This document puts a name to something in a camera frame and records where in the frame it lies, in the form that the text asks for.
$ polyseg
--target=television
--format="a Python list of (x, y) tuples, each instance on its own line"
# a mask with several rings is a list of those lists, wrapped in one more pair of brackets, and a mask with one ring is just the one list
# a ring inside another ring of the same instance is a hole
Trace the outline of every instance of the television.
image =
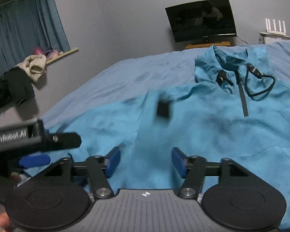
[(210, 36), (236, 36), (229, 0), (203, 0), (165, 9), (175, 42), (203, 39)]

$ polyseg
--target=tv stand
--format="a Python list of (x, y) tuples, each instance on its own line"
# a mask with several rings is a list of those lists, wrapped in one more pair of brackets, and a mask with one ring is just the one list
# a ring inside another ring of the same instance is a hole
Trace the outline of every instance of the tv stand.
[(193, 44), (192, 43), (192, 44), (189, 44), (188, 46), (186, 46), (185, 49), (188, 50), (188, 49), (194, 49), (194, 48), (208, 48), (208, 47), (211, 47), (212, 45), (230, 47), (231, 43), (229, 41), (213, 42), (213, 43), (201, 43), (201, 44)]

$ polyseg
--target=wall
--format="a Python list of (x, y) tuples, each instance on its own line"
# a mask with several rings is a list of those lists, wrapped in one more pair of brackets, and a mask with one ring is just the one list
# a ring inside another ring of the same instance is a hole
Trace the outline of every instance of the wall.
[(105, 26), (97, 0), (55, 0), (71, 54), (47, 67), (34, 86), (36, 97), (20, 107), (0, 109), (0, 126), (42, 116), (54, 104), (102, 70), (125, 58)]
[[(175, 43), (165, 8), (195, 0), (98, 0), (106, 21), (123, 42), (129, 57), (182, 50), (187, 43)], [(265, 18), (285, 20), (290, 35), (290, 0), (230, 0), (238, 35), (250, 44), (258, 43), (265, 30)], [(242, 44), (235, 39), (236, 45)]]

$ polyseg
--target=black round disc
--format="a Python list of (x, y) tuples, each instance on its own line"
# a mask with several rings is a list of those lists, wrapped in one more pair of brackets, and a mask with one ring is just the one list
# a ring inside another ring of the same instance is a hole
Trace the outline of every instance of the black round disc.
[(285, 211), (283, 195), (271, 186), (209, 188), (202, 198), (211, 219), (231, 229), (261, 230), (279, 225)]
[(12, 223), (29, 231), (64, 228), (85, 214), (90, 205), (87, 192), (66, 180), (27, 182), (6, 199)]

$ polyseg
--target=silver bolt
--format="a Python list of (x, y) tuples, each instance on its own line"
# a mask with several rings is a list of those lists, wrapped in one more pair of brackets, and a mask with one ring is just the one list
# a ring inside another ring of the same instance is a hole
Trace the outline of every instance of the silver bolt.
[(96, 194), (99, 195), (99, 196), (107, 196), (111, 193), (111, 191), (108, 189), (108, 188), (99, 188), (97, 191), (96, 191)]
[(187, 188), (183, 188), (183, 189), (181, 190), (181, 194), (182, 194), (182, 195), (185, 195), (185, 196), (192, 196), (192, 195), (195, 194), (195, 190), (192, 189), (192, 188), (189, 188), (189, 187), (187, 187)]
[(54, 137), (53, 137), (53, 141), (54, 141), (54, 142), (57, 142), (58, 140), (59, 140), (58, 136), (57, 136), (57, 135), (54, 135)]

